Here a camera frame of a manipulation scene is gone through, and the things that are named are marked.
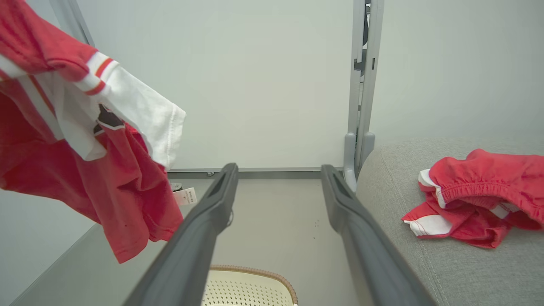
red garment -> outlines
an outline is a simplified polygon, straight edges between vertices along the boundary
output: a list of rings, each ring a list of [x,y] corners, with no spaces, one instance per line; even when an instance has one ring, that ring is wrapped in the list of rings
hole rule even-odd
[[[544,157],[472,151],[419,174],[426,202],[402,218],[419,238],[496,248],[511,227],[543,230]]]
[[[95,84],[87,93],[95,94],[105,87],[99,75],[108,60],[90,70],[96,49],[42,20],[25,2],[1,1],[0,18],[0,187],[58,199],[100,223],[119,263],[149,239],[168,240],[183,219],[163,167],[141,136],[100,105],[89,133],[105,155],[84,161],[64,139],[43,86],[56,71],[80,89]]]

beige basket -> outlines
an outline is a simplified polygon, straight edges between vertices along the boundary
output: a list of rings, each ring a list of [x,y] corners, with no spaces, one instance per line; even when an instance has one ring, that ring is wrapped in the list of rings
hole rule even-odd
[[[297,306],[283,276],[251,268],[212,265],[202,306]]]

gray fabric upholstery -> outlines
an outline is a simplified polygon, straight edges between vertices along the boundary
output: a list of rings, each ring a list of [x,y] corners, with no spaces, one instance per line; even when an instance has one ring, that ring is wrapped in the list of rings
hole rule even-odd
[[[357,197],[439,305],[544,305],[544,233],[513,229],[497,249],[488,250],[451,238],[421,240],[401,221],[424,201],[420,170],[446,156],[465,158],[476,148],[544,155],[544,141],[534,139],[417,139],[385,145],[365,161]]]

white tag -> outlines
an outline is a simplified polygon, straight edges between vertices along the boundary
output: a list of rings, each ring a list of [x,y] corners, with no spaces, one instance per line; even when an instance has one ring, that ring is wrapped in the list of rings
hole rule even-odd
[[[178,205],[196,204],[196,192],[194,188],[184,189],[173,192]]]

gray floor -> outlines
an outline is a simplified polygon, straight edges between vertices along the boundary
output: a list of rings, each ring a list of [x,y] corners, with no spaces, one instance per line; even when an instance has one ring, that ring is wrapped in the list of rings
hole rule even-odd
[[[212,182],[201,173],[171,178],[194,187],[197,195]],[[233,210],[232,225],[218,237],[213,264],[279,273],[295,288],[299,305],[358,305],[317,173],[241,173]],[[164,244],[150,242],[119,265],[96,225],[13,305],[121,305]]]

